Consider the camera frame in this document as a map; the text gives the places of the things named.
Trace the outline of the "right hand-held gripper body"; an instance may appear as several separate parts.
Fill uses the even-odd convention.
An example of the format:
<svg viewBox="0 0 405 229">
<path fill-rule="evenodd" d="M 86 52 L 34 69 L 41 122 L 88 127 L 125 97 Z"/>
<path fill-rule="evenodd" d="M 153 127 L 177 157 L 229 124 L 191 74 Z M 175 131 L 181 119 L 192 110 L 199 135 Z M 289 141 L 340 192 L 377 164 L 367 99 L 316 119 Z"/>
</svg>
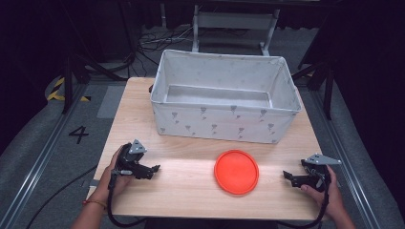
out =
<svg viewBox="0 0 405 229">
<path fill-rule="evenodd" d="M 291 175 L 291 186 L 301 187 L 303 184 L 306 184 L 318 192 L 324 192 L 330 184 L 328 165 L 338 165 L 341 163 L 340 159 L 315 153 L 301 160 L 301 164 L 307 174 L 305 176 Z"/>
</svg>

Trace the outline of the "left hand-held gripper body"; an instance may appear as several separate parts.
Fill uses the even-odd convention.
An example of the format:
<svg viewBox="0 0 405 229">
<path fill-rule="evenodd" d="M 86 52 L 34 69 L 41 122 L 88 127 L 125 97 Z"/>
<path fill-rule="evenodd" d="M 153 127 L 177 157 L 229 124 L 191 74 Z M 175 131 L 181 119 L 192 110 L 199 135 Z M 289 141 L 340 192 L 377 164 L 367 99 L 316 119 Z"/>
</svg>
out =
<svg viewBox="0 0 405 229">
<path fill-rule="evenodd" d="M 137 139 L 132 143 L 124 144 L 116 160 L 115 173 L 121 176 L 133 176 L 136 179 L 151 179 L 154 168 L 139 163 L 146 152 L 145 147 Z"/>
</svg>

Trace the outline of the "red round plastic lid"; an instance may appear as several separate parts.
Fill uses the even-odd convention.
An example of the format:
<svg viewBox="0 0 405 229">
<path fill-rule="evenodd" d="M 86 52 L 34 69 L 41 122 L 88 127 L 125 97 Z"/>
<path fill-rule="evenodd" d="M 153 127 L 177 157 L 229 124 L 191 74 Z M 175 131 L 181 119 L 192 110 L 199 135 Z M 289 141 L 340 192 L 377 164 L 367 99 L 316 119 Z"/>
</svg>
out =
<svg viewBox="0 0 405 229">
<path fill-rule="evenodd" d="M 255 159 L 241 150 L 229 150 L 220 154 L 214 165 L 214 176 L 219 186 L 233 195 L 251 192 L 259 179 Z"/>
</svg>

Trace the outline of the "white fabric storage box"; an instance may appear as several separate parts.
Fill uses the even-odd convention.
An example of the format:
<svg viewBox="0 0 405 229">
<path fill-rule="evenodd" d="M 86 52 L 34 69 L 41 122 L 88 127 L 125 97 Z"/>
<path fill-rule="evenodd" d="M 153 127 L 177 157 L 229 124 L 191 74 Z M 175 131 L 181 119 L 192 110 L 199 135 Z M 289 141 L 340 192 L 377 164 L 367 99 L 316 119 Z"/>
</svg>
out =
<svg viewBox="0 0 405 229">
<path fill-rule="evenodd" d="M 282 56 L 162 53 L 151 103 L 157 132 L 277 143 L 302 111 Z"/>
</svg>

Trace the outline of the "person's left hand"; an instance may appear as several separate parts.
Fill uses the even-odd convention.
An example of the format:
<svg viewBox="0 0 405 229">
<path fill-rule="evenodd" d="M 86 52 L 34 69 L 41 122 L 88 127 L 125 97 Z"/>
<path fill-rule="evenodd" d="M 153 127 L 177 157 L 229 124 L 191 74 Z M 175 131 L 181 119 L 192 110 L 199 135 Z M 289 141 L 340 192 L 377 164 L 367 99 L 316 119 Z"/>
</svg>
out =
<svg viewBox="0 0 405 229">
<path fill-rule="evenodd" d="M 88 197 L 88 199 L 98 200 L 107 205 L 107 199 L 108 199 L 108 195 L 109 195 L 108 185 L 111 180 L 111 172 L 115 168 L 117 157 L 118 157 L 120 151 L 121 151 L 121 147 L 119 147 L 118 150 L 114 153 L 114 155 L 111 159 L 111 162 L 105 168 L 96 189 Z M 132 180 L 133 180 L 133 178 L 129 177 L 129 176 L 118 176 L 117 180 L 116 180 L 113 195 L 114 196 L 119 195 Z"/>
</svg>

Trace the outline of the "yellow black floor tape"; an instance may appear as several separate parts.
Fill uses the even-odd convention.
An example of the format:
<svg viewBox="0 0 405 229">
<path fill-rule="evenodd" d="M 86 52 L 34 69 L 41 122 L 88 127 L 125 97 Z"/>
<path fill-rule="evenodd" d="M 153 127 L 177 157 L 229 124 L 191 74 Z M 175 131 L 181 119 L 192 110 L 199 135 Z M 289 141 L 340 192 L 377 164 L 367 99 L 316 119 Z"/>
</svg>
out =
<svg viewBox="0 0 405 229">
<path fill-rule="evenodd" d="M 65 83 L 65 79 L 63 76 L 60 76 L 54 83 L 53 88 L 51 89 L 50 93 L 47 96 L 47 100 L 59 100 L 64 101 L 65 95 L 64 91 L 62 90 L 62 86 Z"/>
</svg>

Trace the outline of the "black tripod stand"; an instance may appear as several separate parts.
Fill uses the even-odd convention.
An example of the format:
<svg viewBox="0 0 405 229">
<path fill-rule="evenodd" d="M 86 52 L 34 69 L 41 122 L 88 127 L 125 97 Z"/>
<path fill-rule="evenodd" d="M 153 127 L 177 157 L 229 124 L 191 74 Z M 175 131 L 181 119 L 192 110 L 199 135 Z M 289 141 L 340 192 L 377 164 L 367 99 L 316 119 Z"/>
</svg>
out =
<svg viewBox="0 0 405 229">
<path fill-rule="evenodd" d="M 303 70 L 300 70 L 298 73 L 294 73 L 291 77 L 293 80 L 297 80 L 304 77 L 305 75 L 309 75 L 310 73 L 312 74 L 312 77 L 307 83 L 307 87 L 311 91 L 318 91 L 322 84 L 325 84 L 323 112 L 326 115 L 326 118 L 328 120 L 331 120 L 330 107 L 334 79 L 331 63 L 327 61 L 321 61 L 312 64 L 304 68 Z"/>
<path fill-rule="evenodd" d="M 89 71 L 86 69 L 87 66 L 90 66 L 96 73 L 105 75 L 113 81 L 127 81 L 127 78 L 120 77 L 112 71 L 105 69 L 92 58 L 69 11 L 62 2 L 59 3 L 59 6 L 61 8 L 59 28 L 65 52 L 64 72 L 62 74 L 65 81 L 64 108 L 62 113 L 65 115 L 74 106 L 74 102 L 76 101 L 73 93 L 73 77 L 76 78 L 79 85 L 87 85 L 91 80 Z"/>
</svg>

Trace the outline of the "grey metal stand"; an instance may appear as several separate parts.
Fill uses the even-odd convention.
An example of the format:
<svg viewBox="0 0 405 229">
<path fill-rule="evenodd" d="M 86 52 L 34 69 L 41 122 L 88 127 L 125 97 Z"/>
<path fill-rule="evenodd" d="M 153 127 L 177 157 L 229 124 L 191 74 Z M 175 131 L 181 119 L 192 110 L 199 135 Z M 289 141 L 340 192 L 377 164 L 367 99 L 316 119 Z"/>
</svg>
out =
<svg viewBox="0 0 405 229">
<path fill-rule="evenodd" d="M 207 12 L 194 6 L 192 52 L 198 52 L 199 29 L 241 29 L 266 31 L 266 39 L 259 44 L 262 55 L 269 56 L 269 45 L 279 18 L 279 10 L 270 14 Z"/>
</svg>

